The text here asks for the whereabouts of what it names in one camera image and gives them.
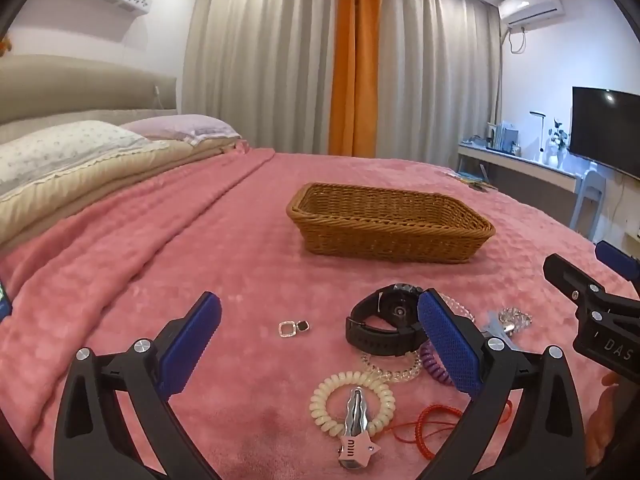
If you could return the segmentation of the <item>right hand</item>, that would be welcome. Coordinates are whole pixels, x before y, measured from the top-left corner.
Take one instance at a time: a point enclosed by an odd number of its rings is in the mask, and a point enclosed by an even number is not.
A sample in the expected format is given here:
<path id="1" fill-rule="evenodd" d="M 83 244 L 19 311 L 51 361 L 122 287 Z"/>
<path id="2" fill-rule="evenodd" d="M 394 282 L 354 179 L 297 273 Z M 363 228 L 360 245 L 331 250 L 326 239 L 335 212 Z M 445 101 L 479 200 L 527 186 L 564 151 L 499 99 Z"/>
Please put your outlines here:
<path id="1" fill-rule="evenodd" d="M 604 390 L 586 426 L 588 468 L 608 460 L 608 451 L 622 454 L 622 462 L 639 452 L 639 386 L 615 372 L 605 374 L 601 384 Z"/>

